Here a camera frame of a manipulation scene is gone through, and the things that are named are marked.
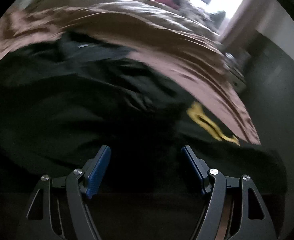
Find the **brown bed sheet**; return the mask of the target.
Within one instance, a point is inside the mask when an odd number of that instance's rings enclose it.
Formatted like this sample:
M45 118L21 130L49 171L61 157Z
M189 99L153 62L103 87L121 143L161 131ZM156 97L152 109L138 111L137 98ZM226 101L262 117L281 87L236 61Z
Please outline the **brown bed sheet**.
M69 30L132 47L133 59L176 81L236 137L260 144L246 107L227 80L210 31L163 9L130 0L35 12L10 7L0 18L0 60L23 46L57 40Z

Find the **black garment with gold logo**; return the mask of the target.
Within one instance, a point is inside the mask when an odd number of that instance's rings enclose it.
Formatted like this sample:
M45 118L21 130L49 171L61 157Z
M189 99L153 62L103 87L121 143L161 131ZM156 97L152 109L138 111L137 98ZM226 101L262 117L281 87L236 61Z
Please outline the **black garment with gold logo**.
M100 239L192 239L208 200L184 146L224 176L250 176L278 238L287 188L278 156L236 137L133 51L65 33L0 61L0 239L19 239L43 175L67 176L103 145L110 161L88 205Z

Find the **right pink curtain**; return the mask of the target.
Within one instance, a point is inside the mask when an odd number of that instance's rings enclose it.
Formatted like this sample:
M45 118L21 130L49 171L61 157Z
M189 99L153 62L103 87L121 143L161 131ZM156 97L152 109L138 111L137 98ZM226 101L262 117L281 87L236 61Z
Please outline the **right pink curtain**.
M270 0L242 0L219 37L219 42L225 50L237 50L252 39L269 3Z

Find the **white bedside cabinet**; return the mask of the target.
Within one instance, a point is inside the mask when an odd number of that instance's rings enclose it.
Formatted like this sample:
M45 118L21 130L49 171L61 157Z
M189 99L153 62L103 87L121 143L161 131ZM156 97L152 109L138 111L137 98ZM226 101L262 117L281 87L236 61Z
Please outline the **white bedside cabinet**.
M229 83L238 94L241 94L247 86L243 74L238 69L239 65L236 62L235 57L230 53L225 53L224 61Z

